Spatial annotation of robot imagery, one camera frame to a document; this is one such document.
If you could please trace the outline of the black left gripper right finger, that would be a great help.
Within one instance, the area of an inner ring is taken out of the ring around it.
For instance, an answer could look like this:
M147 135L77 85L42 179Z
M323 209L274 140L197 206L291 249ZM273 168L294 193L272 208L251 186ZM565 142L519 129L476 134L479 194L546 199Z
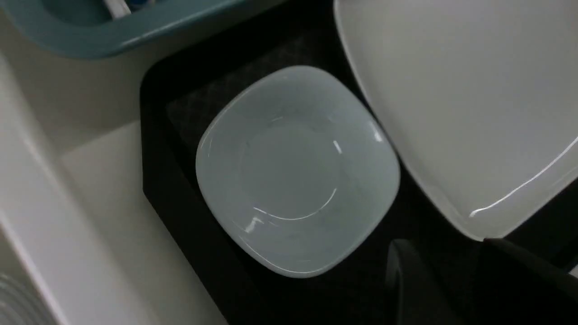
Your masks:
M506 239L482 242L474 301L481 325L575 325L578 280Z

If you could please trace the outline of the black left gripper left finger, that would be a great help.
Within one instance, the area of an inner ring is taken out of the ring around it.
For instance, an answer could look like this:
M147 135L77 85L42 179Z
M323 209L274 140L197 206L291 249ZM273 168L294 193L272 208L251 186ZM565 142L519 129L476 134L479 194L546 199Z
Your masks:
M407 239L394 239L385 275L387 325L464 325L427 262Z

